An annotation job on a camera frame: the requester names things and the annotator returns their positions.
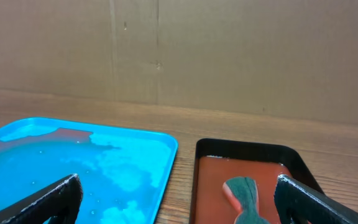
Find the pink sponge dark scrubber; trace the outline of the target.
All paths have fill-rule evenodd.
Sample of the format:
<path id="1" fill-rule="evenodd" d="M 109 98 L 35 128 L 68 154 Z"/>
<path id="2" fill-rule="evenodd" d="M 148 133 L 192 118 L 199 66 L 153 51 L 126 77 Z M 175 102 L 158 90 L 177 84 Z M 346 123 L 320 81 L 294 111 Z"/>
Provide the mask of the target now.
<path id="1" fill-rule="evenodd" d="M 269 224 L 259 215 L 259 194 L 254 179 L 231 178 L 223 183 L 223 192 L 238 213 L 234 224 Z"/>

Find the teal plastic tray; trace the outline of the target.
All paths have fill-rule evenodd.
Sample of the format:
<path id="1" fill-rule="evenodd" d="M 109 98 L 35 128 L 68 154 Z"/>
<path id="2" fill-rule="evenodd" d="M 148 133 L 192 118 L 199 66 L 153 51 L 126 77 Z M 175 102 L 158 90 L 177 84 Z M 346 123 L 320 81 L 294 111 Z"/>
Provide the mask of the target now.
<path id="1" fill-rule="evenodd" d="M 78 174 L 78 223 L 153 223 L 177 149 L 177 140 L 165 133 L 17 120 L 0 128 L 0 210 Z"/>

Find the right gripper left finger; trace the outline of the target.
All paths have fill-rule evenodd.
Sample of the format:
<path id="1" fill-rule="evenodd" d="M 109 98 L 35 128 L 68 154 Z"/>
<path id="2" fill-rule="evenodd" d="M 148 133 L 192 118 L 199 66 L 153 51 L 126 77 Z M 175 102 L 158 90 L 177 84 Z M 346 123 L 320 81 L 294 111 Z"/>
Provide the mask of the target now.
<path id="1" fill-rule="evenodd" d="M 0 224 L 75 224 L 83 199 L 78 174 L 70 174 L 0 211 Z"/>

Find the black red-lined tray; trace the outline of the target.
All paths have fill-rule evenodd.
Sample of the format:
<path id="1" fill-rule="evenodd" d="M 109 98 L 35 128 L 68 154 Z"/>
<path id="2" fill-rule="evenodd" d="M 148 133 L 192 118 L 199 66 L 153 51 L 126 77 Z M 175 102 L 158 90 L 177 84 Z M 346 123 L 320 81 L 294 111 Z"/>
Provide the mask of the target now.
<path id="1" fill-rule="evenodd" d="M 286 174 L 312 189 L 321 187 L 294 149 L 256 142 L 200 139 L 196 143 L 190 223 L 233 223 L 237 217 L 223 191 L 233 177 L 256 181 L 259 213 L 269 223 L 280 219 L 273 201 L 277 177 Z"/>

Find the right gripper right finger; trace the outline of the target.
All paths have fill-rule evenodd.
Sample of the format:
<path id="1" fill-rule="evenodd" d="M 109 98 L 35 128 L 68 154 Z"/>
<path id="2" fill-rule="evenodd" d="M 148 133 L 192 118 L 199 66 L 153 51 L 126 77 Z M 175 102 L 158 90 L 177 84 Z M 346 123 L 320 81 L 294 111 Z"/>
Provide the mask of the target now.
<path id="1" fill-rule="evenodd" d="M 281 174 L 274 202 L 281 224 L 358 224 L 358 213 L 301 182 Z"/>

